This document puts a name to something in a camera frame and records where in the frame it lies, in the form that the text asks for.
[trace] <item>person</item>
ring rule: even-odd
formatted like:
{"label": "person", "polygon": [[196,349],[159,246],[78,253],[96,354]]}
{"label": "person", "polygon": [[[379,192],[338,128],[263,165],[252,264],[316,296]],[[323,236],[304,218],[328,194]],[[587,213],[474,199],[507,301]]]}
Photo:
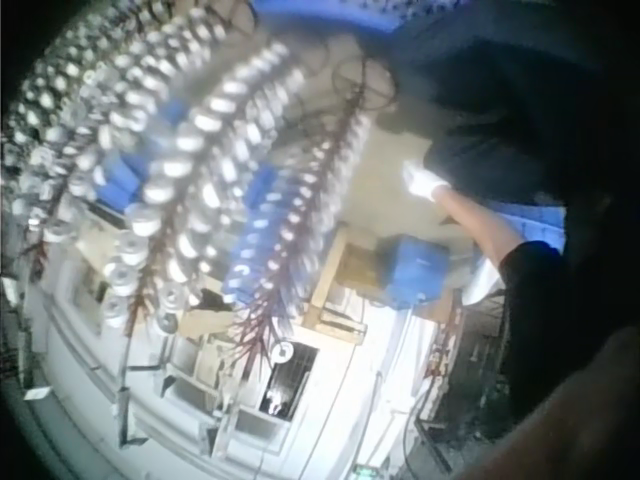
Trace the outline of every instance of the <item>person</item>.
{"label": "person", "polygon": [[[556,249],[527,242],[498,214],[418,162],[406,162],[403,174],[412,194],[434,202],[470,234],[505,283],[507,379],[520,424],[484,463],[460,478],[626,478],[631,471],[638,478],[633,457],[640,454],[637,312],[607,287],[616,279],[602,276],[610,273],[609,261],[620,258],[615,242],[622,231],[616,227],[624,208],[612,199],[601,206],[595,238],[586,242],[580,261],[569,265]],[[637,265],[635,251],[625,255],[629,267]],[[620,285],[625,280],[618,279]],[[630,283],[618,292],[628,297],[637,280]],[[603,470],[612,466],[631,470],[617,475]]]}

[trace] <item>gloved hand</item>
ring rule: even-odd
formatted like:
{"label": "gloved hand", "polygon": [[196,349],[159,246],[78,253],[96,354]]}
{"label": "gloved hand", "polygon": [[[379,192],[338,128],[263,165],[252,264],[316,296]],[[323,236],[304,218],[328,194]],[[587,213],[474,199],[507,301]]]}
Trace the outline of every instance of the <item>gloved hand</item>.
{"label": "gloved hand", "polygon": [[432,202],[433,192],[436,188],[451,184],[443,180],[435,173],[425,170],[421,163],[417,160],[407,160],[402,167],[402,176],[407,184],[409,192],[418,197],[424,197]]}

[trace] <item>white glove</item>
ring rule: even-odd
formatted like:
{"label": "white glove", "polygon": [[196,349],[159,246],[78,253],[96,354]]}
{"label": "white glove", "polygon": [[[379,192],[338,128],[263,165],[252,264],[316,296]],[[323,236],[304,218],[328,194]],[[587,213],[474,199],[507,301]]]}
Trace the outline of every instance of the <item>white glove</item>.
{"label": "white glove", "polygon": [[424,197],[433,202],[433,192],[437,187],[451,184],[435,173],[425,170],[416,160],[407,160],[402,167],[402,176],[409,192],[418,197]]}

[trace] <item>hand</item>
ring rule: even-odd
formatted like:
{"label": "hand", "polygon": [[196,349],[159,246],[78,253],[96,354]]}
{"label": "hand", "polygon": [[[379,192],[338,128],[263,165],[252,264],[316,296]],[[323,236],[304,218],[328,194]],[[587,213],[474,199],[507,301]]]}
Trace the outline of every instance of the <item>hand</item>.
{"label": "hand", "polygon": [[433,192],[438,187],[450,187],[451,184],[435,173],[425,170],[417,161],[407,160],[402,167],[402,176],[409,192],[418,197],[424,197],[432,202]]}

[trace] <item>black sleeve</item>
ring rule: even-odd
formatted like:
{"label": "black sleeve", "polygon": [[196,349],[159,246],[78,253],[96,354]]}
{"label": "black sleeve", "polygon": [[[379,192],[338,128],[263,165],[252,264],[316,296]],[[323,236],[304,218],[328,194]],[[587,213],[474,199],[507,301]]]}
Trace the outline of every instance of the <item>black sleeve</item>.
{"label": "black sleeve", "polygon": [[506,374],[514,416],[521,420],[571,372],[568,269],[544,242],[520,245],[503,260],[510,343]]}

